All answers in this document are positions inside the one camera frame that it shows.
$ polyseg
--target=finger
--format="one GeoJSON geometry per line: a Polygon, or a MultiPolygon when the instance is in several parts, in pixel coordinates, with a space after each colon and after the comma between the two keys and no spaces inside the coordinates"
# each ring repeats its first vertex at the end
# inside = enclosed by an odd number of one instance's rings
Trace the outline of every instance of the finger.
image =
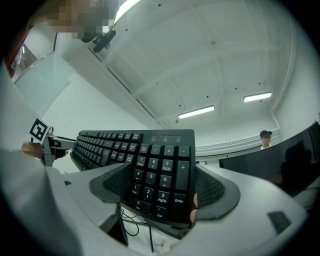
{"type": "Polygon", "coordinates": [[[194,224],[196,222],[197,209],[193,210],[190,213],[190,221],[194,224]]]}
{"type": "Polygon", "coordinates": [[[195,205],[195,207],[198,208],[198,194],[195,194],[194,197],[193,197],[193,203],[195,205]]]}

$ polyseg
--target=ceiling light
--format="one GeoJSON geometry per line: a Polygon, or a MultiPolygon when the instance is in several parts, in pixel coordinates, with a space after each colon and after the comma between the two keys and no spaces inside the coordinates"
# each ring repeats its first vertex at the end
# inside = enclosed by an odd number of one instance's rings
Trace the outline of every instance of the ceiling light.
{"type": "Polygon", "coordinates": [[[192,116],[195,116],[195,115],[199,115],[199,114],[210,112],[210,111],[214,111],[214,110],[215,110],[215,106],[206,106],[204,108],[200,108],[200,109],[188,112],[188,113],[180,114],[180,115],[178,115],[178,117],[180,119],[188,118],[188,117],[192,117],[192,116]]]}
{"type": "Polygon", "coordinates": [[[120,6],[119,11],[116,13],[114,23],[116,23],[122,15],[124,15],[131,7],[133,7],[140,0],[127,0],[120,6]]]}
{"type": "Polygon", "coordinates": [[[245,96],[243,98],[243,102],[252,102],[252,101],[257,101],[257,100],[270,98],[271,94],[272,94],[271,92],[265,92],[265,93],[261,93],[261,94],[245,96]]]}

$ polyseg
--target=black keyboard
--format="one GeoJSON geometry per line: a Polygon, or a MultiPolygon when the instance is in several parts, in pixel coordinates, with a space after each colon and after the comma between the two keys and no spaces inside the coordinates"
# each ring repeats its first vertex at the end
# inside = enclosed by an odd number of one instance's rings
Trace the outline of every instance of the black keyboard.
{"type": "Polygon", "coordinates": [[[152,221],[186,228],[195,193],[193,130],[79,132],[71,159],[81,171],[128,163],[122,206],[152,221]]]}

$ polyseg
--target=white ceiling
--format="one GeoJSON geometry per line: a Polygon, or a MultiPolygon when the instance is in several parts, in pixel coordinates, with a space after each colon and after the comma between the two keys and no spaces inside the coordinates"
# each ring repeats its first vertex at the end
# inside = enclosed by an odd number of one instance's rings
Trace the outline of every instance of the white ceiling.
{"type": "Polygon", "coordinates": [[[165,129],[223,124],[269,112],[289,66],[289,26],[270,1],[141,0],[98,57],[165,129]],[[243,102],[265,91],[273,96],[243,102]],[[176,124],[210,105],[215,111],[176,124]]]}

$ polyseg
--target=hand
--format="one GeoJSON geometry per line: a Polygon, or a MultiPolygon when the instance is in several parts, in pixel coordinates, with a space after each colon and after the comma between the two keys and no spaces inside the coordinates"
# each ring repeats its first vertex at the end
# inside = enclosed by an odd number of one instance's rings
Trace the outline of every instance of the hand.
{"type": "Polygon", "coordinates": [[[193,204],[196,207],[196,209],[194,209],[191,213],[190,213],[190,221],[192,222],[192,224],[194,224],[196,222],[196,214],[198,211],[198,195],[195,194],[193,197],[193,204]]]}
{"type": "MultiPolygon", "coordinates": [[[[34,158],[39,158],[40,160],[41,160],[41,155],[43,153],[41,144],[40,143],[33,143],[33,142],[24,142],[22,144],[21,151],[26,155],[29,155],[34,158]]],[[[65,157],[68,153],[69,153],[69,151],[66,150],[63,157],[65,157]]]]}

